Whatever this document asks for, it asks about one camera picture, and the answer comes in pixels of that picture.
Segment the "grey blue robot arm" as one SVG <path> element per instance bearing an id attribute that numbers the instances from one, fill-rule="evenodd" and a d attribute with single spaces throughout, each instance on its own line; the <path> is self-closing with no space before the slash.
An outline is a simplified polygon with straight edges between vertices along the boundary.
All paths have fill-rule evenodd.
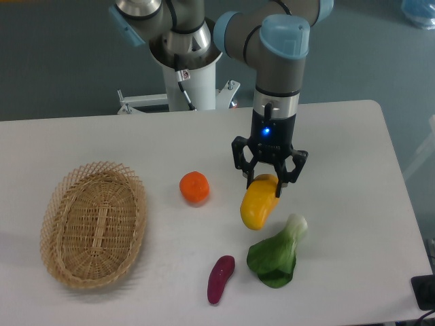
<path id="1" fill-rule="evenodd" d="M 256 72 L 251 133 L 232 142 L 234 165 L 251 183 L 256 164 L 270 164 L 281 190 L 296 182 L 308 157 L 292 145 L 298 99 L 310 29 L 333 7 L 332 1 L 268 1 L 214 21 L 203 1 L 115 1 L 109 13 L 125 39 L 148 44 L 171 111 L 229 108 L 232 97 L 215 82 L 222 55 Z"/>

